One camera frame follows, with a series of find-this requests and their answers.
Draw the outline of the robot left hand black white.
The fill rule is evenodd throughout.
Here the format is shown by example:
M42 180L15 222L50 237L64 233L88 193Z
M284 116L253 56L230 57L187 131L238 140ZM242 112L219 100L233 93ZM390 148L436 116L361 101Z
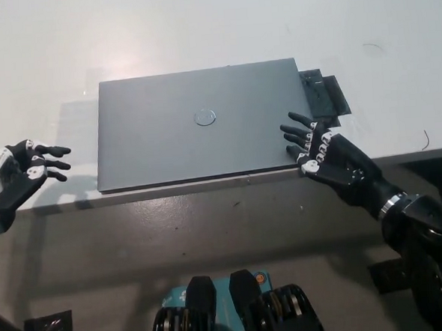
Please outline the robot left hand black white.
M0 149L0 234L11 227L19 207L47 179L67 181L60 171L68 171L71 165L60 159L70 152L68 147L51 146L31 139Z

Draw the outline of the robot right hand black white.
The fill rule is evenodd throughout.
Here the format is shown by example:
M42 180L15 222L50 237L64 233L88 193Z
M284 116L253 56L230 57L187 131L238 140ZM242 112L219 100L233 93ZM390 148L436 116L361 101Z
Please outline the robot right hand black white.
M286 152L302 175L328 185L346 204L366 209L374 218L402 196L403 190L388 182L375 162L327 123L294 112L288 117L304 126L280 127L290 142Z

